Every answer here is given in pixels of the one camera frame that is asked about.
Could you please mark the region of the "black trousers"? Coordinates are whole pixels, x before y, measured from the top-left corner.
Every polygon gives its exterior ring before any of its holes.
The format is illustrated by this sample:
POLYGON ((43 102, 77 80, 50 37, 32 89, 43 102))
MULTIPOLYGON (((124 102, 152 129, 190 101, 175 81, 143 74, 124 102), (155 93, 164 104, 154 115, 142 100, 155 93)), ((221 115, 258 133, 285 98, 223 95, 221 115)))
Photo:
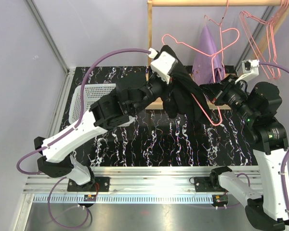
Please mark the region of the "black trousers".
POLYGON ((168 117, 186 115, 190 123, 210 124, 209 106, 201 88, 191 79, 181 61, 171 72, 172 83, 162 95, 163 109, 168 117))

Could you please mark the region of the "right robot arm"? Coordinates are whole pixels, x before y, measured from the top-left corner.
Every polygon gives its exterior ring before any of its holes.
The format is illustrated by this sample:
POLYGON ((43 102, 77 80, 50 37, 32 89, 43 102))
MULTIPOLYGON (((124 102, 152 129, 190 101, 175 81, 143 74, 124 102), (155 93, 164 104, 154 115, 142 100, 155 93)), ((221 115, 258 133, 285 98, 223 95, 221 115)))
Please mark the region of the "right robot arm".
POLYGON ((259 82, 250 94, 236 83, 204 84, 201 88, 214 105, 228 105, 244 121, 243 135, 253 149, 263 191, 258 193, 243 183, 229 167, 211 171, 210 187, 231 193, 254 228, 285 230, 289 226, 289 143, 285 127, 275 118, 282 103, 277 86, 259 82))

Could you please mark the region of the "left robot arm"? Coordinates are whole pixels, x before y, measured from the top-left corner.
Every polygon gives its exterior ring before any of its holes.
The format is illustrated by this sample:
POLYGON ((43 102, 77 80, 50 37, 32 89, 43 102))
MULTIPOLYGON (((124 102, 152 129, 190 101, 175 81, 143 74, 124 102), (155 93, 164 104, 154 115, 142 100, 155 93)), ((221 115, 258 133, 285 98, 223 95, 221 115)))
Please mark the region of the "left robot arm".
POLYGON ((116 87, 90 106, 78 121, 44 139, 38 169, 51 178, 67 177, 84 191, 95 185, 92 170, 71 152, 94 137, 116 127, 128 126, 135 116, 165 93, 171 77, 153 73, 149 80, 122 78, 116 87))

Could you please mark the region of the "purple garment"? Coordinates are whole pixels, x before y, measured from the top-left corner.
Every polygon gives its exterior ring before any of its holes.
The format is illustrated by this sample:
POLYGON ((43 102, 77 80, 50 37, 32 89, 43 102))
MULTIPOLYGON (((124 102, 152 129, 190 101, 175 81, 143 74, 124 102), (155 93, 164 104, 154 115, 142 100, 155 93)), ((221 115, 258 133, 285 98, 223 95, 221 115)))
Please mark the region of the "purple garment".
POLYGON ((218 49, 207 26, 201 31, 197 50, 204 54, 196 52, 192 68, 194 81, 198 85, 220 82, 225 77, 224 67, 220 55, 214 56, 218 49))

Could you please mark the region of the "black marbled mat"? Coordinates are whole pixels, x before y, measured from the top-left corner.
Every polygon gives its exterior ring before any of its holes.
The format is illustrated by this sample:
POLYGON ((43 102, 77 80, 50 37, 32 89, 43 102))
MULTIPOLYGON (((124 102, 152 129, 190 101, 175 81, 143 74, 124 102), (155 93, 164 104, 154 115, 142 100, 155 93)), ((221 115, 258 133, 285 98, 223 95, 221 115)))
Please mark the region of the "black marbled mat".
POLYGON ((143 110, 127 127, 93 138, 72 152, 91 167, 254 166, 244 123, 231 110, 212 110, 211 125, 190 124, 185 115, 143 110))

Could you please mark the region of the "wooden clothes rack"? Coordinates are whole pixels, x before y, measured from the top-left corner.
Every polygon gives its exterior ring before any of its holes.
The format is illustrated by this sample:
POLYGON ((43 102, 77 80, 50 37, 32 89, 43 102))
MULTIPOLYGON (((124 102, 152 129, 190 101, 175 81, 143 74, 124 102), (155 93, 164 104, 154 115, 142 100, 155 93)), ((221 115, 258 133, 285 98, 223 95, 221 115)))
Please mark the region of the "wooden clothes rack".
MULTIPOLYGON (((218 50, 238 38, 235 44, 220 53, 220 58, 224 65, 233 66, 241 73, 242 61, 253 59, 239 19, 239 13, 244 10, 261 17, 266 7, 250 6, 247 0, 149 0, 148 46, 161 48, 162 37, 169 34, 196 48, 203 27, 207 26, 218 50)), ((164 41, 175 50, 184 65, 193 65, 196 55, 193 49, 176 44, 169 36, 164 41)), ((289 15, 277 31, 275 42, 277 64, 289 65, 289 15)))

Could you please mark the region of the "white plastic basket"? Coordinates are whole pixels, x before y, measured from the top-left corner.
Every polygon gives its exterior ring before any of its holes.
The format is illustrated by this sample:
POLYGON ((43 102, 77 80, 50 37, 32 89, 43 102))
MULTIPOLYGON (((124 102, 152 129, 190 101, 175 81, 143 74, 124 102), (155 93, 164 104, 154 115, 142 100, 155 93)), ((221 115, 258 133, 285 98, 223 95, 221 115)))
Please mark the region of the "white plastic basket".
MULTIPOLYGON (((89 110, 90 106, 103 97, 109 94, 113 89, 116 88, 115 83, 111 84, 86 84, 84 87, 84 111, 89 110)), ((70 124, 76 122, 80 117, 81 111, 81 100, 80 100, 80 90, 81 86, 77 86, 73 96, 71 105, 69 108, 69 118, 70 124)))

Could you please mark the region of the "aluminium rail base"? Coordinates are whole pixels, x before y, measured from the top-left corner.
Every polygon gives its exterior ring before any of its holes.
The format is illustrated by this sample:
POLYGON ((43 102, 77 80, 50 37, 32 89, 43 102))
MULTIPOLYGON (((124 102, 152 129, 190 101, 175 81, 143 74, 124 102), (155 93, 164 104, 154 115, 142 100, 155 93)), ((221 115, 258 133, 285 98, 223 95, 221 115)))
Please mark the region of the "aluminium rail base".
POLYGON ((110 177, 109 192, 68 192, 68 179, 29 176, 23 193, 34 202, 80 204, 212 204, 215 192, 197 192, 193 177, 211 167, 94 167, 96 177, 110 177))

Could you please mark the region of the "aluminium corner post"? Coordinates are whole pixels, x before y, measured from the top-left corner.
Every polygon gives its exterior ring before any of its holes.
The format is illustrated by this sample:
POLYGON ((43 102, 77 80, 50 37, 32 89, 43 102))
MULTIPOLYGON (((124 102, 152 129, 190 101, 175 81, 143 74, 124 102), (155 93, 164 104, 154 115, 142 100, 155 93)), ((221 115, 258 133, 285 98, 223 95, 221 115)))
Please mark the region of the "aluminium corner post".
POLYGON ((56 60, 58 61, 60 67, 62 68, 63 72, 67 75, 69 72, 69 67, 67 66, 66 62, 64 61, 58 47, 53 40, 46 23, 44 22, 42 15, 40 14, 37 6, 35 5, 33 0, 24 0, 26 3, 29 11, 31 12, 33 18, 35 19, 41 33, 43 34, 47 44, 49 45, 53 55, 55 56, 56 60))

